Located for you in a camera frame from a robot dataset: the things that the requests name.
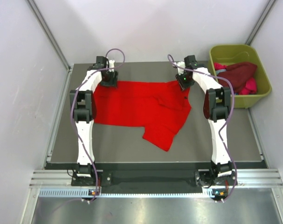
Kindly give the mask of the red t shirt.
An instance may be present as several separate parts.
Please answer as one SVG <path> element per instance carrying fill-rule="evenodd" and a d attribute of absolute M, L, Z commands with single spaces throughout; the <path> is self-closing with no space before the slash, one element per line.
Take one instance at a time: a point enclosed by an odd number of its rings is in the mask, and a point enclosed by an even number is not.
<path fill-rule="evenodd" d="M 143 139 L 169 151 L 191 111 L 189 91 L 182 90 L 177 81 L 119 81 L 116 88 L 99 85 L 94 92 L 95 122 L 143 127 Z"/>

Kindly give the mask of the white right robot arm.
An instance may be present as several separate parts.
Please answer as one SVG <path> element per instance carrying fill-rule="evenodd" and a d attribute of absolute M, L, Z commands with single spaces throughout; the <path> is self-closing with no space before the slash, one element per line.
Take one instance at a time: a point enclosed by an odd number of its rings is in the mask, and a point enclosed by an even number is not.
<path fill-rule="evenodd" d="M 219 79 L 211 75 L 204 65 L 199 64 L 195 56 L 187 56 L 183 61 L 174 62 L 168 59 L 178 70 L 176 79 L 182 90 L 197 83 L 205 93 L 203 113 L 207 119 L 212 135 L 212 158 L 210 182 L 222 184 L 233 177 L 233 161 L 228 152 L 227 124 L 232 115 L 234 100 L 231 99 L 231 86 L 223 86 Z"/>

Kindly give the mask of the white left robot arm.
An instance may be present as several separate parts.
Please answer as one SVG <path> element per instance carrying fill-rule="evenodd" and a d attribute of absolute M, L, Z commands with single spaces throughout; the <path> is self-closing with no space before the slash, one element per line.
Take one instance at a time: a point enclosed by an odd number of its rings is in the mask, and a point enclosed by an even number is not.
<path fill-rule="evenodd" d="M 118 73 L 114 60 L 97 56 L 96 62 L 87 69 L 82 83 L 69 93 L 71 124 L 77 134 L 78 158 L 73 170 L 73 186 L 96 186 L 98 181 L 92 147 L 92 129 L 97 115 L 94 92 L 99 84 L 116 86 Z"/>

